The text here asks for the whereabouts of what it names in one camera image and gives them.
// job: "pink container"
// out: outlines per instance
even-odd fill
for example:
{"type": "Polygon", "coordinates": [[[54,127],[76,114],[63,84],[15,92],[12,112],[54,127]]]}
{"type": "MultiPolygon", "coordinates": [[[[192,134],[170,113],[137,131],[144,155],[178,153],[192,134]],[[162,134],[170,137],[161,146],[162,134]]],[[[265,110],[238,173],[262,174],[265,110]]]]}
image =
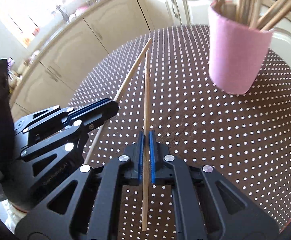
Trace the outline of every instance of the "pink container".
{"type": "MultiPolygon", "coordinates": [[[[233,19],[235,5],[227,5],[233,19]]],[[[244,94],[254,82],[267,55],[273,31],[249,29],[208,8],[211,80],[226,93],[244,94]]]]}

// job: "cup rim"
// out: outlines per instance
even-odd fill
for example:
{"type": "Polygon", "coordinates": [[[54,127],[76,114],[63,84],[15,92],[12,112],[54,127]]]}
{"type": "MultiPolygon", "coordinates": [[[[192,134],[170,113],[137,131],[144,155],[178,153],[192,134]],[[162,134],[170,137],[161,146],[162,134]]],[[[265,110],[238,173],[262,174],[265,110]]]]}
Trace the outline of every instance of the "cup rim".
{"type": "MultiPolygon", "coordinates": [[[[230,3],[235,4],[235,3],[233,3],[233,1],[226,1],[226,3],[229,3],[229,4],[230,4],[230,3]]],[[[213,13],[217,14],[217,17],[222,18],[223,21],[230,21],[230,22],[231,22],[232,24],[234,24],[237,28],[241,28],[241,29],[244,29],[244,30],[246,30],[246,31],[255,32],[255,33],[273,33],[273,32],[274,32],[274,28],[272,28],[272,29],[270,29],[270,30],[268,30],[268,31],[262,31],[262,30],[259,30],[259,29],[256,29],[256,28],[251,28],[251,29],[250,29],[248,25],[244,25],[244,24],[238,23],[238,22],[233,21],[233,20],[231,20],[231,19],[229,19],[229,18],[227,18],[227,17],[221,15],[220,13],[218,13],[218,12],[215,10],[215,8],[214,8],[216,5],[217,5],[216,1],[213,1],[213,2],[210,4],[208,10],[211,10],[213,13]]]]}

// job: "round table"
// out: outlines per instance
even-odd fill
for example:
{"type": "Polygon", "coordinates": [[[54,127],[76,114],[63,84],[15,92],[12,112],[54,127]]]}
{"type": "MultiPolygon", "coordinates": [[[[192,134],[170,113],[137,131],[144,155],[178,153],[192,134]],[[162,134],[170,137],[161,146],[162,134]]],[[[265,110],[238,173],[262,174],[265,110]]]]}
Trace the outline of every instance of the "round table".
{"type": "MultiPolygon", "coordinates": [[[[213,165],[283,229],[291,220],[291,69],[273,51],[249,91],[229,95],[208,75],[208,26],[160,29],[103,59],[70,105],[79,108],[114,98],[150,37],[151,129],[157,140],[188,165],[213,165]]],[[[236,52],[229,48],[229,53],[236,52]]],[[[93,167],[105,165],[136,142],[143,130],[143,85],[144,61],[96,145],[93,167]]],[[[171,188],[150,187],[146,232],[141,231],[142,187],[124,187],[118,239],[175,239],[171,188]]]]}

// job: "cream cabinet door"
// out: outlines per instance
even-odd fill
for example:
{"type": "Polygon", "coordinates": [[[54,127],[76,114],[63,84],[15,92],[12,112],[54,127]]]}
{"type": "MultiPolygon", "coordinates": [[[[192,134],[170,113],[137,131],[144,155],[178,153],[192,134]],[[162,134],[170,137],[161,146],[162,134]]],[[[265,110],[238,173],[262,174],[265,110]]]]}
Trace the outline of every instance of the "cream cabinet door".
{"type": "Polygon", "coordinates": [[[68,30],[41,63],[73,90],[108,55],[84,20],[68,30]]]}
{"type": "Polygon", "coordinates": [[[180,25],[175,0],[138,0],[150,30],[180,25]]]}
{"type": "Polygon", "coordinates": [[[31,113],[55,105],[66,107],[74,94],[41,63],[24,82],[15,103],[31,113]]]}
{"type": "Polygon", "coordinates": [[[208,25],[208,7],[213,1],[214,0],[176,0],[181,23],[208,25]]]}
{"type": "Polygon", "coordinates": [[[109,53],[149,33],[137,0],[110,0],[84,19],[109,53]]]}
{"type": "Polygon", "coordinates": [[[31,113],[28,110],[24,109],[23,107],[19,106],[18,104],[14,103],[11,108],[11,114],[12,114],[13,122],[16,122],[20,118],[31,113]]]}

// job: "screw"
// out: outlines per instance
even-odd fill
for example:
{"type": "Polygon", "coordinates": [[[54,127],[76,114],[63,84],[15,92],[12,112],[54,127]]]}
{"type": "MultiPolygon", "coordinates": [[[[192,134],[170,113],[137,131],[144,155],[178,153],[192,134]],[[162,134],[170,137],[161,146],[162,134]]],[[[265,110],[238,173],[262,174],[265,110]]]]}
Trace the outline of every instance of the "screw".
{"type": "Polygon", "coordinates": [[[129,160],[129,156],[127,156],[127,155],[121,155],[121,156],[119,156],[119,161],[126,162],[127,160],[129,160]]]}
{"type": "Polygon", "coordinates": [[[80,167],[80,171],[83,172],[83,173],[88,172],[90,169],[91,169],[90,165],[87,165],[87,164],[82,165],[82,166],[80,167]]]}
{"type": "Polygon", "coordinates": [[[72,151],[73,148],[74,148],[74,144],[73,144],[73,143],[67,143],[67,144],[64,146],[64,149],[65,149],[67,152],[72,151]]]}
{"type": "Polygon", "coordinates": [[[164,159],[167,161],[167,162],[171,162],[171,161],[174,161],[174,156],[173,155],[165,155],[164,159]]]}
{"type": "Polygon", "coordinates": [[[82,123],[82,120],[77,120],[73,123],[74,126],[79,126],[82,123]]]}
{"type": "Polygon", "coordinates": [[[204,165],[204,167],[202,168],[204,170],[204,172],[212,172],[213,168],[210,165],[204,165]]]}

